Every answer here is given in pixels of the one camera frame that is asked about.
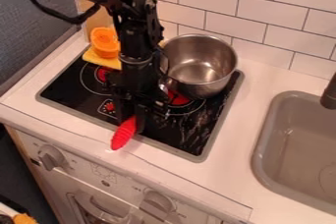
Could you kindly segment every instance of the yellow object on floor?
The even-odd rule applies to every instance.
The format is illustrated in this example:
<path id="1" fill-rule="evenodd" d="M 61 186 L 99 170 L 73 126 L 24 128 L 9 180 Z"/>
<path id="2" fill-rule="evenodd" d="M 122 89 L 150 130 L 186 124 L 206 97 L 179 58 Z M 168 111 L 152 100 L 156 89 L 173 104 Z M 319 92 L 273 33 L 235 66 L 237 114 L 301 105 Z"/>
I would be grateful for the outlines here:
<path id="1" fill-rule="evenodd" d="M 13 221 L 15 224 L 37 224 L 33 218 L 29 217 L 25 213 L 14 216 Z"/>
<path id="2" fill-rule="evenodd" d="M 83 55 L 83 60 L 93 63 L 96 65 L 100 65 L 103 67 L 111 68 L 114 70 L 121 70 L 121 62 L 118 57 L 115 58 L 102 58 L 99 55 L 97 55 L 92 47 L 89 47 L 86 53 Z"/>

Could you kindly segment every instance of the red burner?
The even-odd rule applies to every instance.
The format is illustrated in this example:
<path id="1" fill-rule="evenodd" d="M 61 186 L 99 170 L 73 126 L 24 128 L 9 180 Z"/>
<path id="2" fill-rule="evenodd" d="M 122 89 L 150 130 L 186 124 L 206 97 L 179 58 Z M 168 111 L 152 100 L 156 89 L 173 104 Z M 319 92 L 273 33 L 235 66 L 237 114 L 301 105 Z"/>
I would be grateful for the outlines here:
<path id="1" fill-rule="evenodd" d="M 111 72 L 110 69 L 100 67 L 100 68 L 97 70 L 97 78 L 98 78 L 101 82 L 105 83 L 105 82 L 106 82 L 105 74 L 106 74 L 106 73 L 109 73 L 109 72 Z"/>
<path id="2" fill-rule="evenodd" d="M 190 99 L 186 98 L 182 94 L 179 94 L 176 91 L 168 91 L 168 96 L 171 99 L 171 105 L 185 105 L 191 102 Z"/>

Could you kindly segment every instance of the wire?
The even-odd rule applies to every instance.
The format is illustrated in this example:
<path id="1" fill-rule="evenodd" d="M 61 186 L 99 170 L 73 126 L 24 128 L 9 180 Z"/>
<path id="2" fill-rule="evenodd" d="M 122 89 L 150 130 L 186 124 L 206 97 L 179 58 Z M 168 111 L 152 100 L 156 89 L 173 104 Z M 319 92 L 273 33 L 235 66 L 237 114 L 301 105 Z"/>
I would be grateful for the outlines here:
<path id="1" fill-rule="evenodd" d="M 40 11 L 42 11 L 43 13 L 58 18 L 62 21 L 65 21 L 67 23 L 70 24 L 75 24 L 75 25 L 80 25 L 83 22 L 85 22 L 87 20 L 87 18 L 91 17 L 92 15 L 94 15 L 99 9 L 100 9 L 100 5 L 95 3 L 91 8 L 89 8 L 88 10 L 86 10 L 83 14 L 78 15 L 76 17 L 68 17 L 56 10 L 53 10 L 51 8 L 48 8 L 46 6 L 43 6 L 42 4 L 40 4 L 37 0 L 29 0 L 36 8 L 38 8 Z"/>

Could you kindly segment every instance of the stainless steel pot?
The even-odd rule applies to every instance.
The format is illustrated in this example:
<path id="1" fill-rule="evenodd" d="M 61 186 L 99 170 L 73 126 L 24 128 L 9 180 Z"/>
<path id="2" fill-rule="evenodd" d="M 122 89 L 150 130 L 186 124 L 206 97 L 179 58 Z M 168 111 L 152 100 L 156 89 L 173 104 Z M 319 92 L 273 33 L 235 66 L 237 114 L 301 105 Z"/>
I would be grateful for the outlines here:
<path id="1" fill-rule="evenodd" d="M 178 36 L 167 42 L 163 52 L 166 57 L 161 57 L 160 64 L 167 72 L 166 86 L 190 99 L 219 93 L 237 68 L 234 49 L 213 36 Z"/>

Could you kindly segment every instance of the orange object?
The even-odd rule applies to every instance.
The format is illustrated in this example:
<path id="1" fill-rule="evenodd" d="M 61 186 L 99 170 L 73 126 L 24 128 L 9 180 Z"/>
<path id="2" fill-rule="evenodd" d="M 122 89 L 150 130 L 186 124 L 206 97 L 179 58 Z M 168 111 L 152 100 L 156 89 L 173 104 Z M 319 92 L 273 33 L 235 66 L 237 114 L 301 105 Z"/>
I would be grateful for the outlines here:
<path id="1" fill-rule="evenodd" d="M 33 218 L 29 217 L 25 213 L 14 216 L 13 221 L 15 224 L 37 224 Z"/>
<path id="2" fill-rule="evenodd" d="M 120 43 L 116 30 L 95 28 L 90 35 L 94 52 L 102 58 L 115 58 L 119 55 Z"/>

